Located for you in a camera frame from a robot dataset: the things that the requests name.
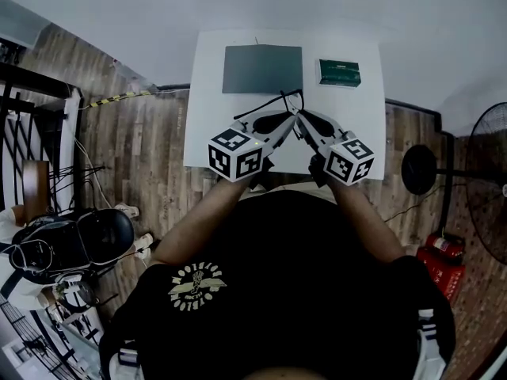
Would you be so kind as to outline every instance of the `green box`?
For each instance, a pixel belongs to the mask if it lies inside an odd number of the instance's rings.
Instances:
[[[338,60],[318,60],[321,85],[357,87],[361,84],[359,64]]]

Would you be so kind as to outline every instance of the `wooden floor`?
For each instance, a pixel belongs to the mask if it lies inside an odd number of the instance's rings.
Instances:
[[[52,25],[20,66],[80,86],[89,102],[129,90],[111,63],[106,54]],[[183,166],[187,102],[188,92],[179,92],[127,99],[83,112],[79,138],[92,163],[106,166],[98,178],[109,202],[125,202],[141,210],[135,221],[138,235],[151,232],[161,238],[215,183],[209,170]],[[424,199],[409,194],[403,186],[400,169],[404,153],[412,145],[424,143],[437,156],[439,167],[444,167],[446,148],[444,137],[434,132],[433,118],[424,113],[386,105],[386,126],[385,178],[367,180],[361,187],[380,215],[389,219]],[[463,164],[465,150],[463,143],[457,142],[457,166]],[[273,182],[301,178],[274,175]],[[434,187],[443,183],[438,178]],[[97,187],[94,197],[90,186],[85,187],[82,197],[86,205],[95,202],[105,207]],[[464,192],[463,187],[454,188],[448,219],[448,231],[467,238],[467,278],[453,306],[458,344],[448,379],[468,378],[507,328],[507,269],[493,260],[477,239]],[[420,207],[389,221],[403,245],[422,245],[437,228],[443,194],[443,189],[437,190]],[[140,260],[127,257],[101,279],[97,289],[100,298],[119,295],[103,307],[106,316],[111,317],[125,302],[144,269]]]

